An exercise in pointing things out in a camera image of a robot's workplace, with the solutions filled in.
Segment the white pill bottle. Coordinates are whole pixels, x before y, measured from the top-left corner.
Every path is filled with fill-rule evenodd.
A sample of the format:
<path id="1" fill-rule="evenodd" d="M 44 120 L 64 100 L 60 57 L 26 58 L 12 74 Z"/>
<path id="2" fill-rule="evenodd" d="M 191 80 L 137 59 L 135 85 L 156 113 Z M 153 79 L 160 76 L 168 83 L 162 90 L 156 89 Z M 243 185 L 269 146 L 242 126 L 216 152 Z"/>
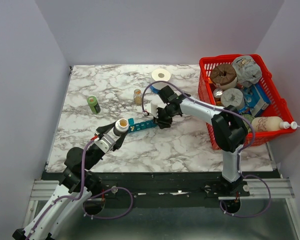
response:
<path id="1" fill-rule="evenodd" d="M 117 120 L 114 124 L 113 133 L 119 137 L 129 131 L 129 122 L 126 118 Z"/>

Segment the teal weekly pill organizer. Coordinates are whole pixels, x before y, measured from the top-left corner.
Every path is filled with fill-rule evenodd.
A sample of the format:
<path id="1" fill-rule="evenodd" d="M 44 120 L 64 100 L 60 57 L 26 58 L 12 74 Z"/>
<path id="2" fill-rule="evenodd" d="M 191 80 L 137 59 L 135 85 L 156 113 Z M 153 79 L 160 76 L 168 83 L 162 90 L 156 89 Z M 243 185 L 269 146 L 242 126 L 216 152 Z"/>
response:
<path id="1" fill-rule="evenodd" d="M 135 132 L 157 127 L 157 125 L 154 123 L 153 120 L 147 120 L 147 121 L 135 123 L 133 118 L 129 118 L 128 124 L 129 124 L 129 128 L 128 128 L 129 133 L 135 133 Z"/>

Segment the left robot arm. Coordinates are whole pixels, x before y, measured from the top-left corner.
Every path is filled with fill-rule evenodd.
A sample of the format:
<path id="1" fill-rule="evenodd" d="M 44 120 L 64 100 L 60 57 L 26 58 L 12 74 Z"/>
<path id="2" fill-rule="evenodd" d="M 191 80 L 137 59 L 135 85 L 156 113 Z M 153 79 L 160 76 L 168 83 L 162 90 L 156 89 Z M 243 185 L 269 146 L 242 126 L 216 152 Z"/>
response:
<path id="1" fill-rule="evenodd" d="M 103 191 L 102 181 L 93 176 L 91 168 L 110 151 L 118 150 L 129 132 L 129 122 L 121 118 L 98 127 L 84 148 L 73 147 L 66 155 L 63 171 L 53 194 L 24 228 L 15 230 L 15 240 L 54 240 L 66 219 L 89 197 Z"/>

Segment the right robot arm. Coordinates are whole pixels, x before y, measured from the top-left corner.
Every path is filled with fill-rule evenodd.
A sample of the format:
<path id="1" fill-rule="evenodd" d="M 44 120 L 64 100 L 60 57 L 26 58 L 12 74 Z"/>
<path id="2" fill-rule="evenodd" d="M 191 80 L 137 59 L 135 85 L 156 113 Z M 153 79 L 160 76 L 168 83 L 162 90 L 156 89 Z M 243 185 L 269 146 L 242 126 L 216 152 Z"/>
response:
<path id="1" fill-rule="evenodd" d="M 160 129 L 170 128 L 173 117 L 189 115 L 211 125 L 214 140 L 222 150 L 223 168 L 221 177 L 207 185 L 214 188 L 220 196 L 231 196 L 237 192 L 243 177 L 241 173 L 241 151 L 248 130 L 237 109 L 230 105 L 220 107 L 202 102 L 187 93 L 177 95 L 170 86 L 162 88 L 158 95 L 165 107 L 149 103 L 143 107 L 147 116 L 153 116 Z"/>

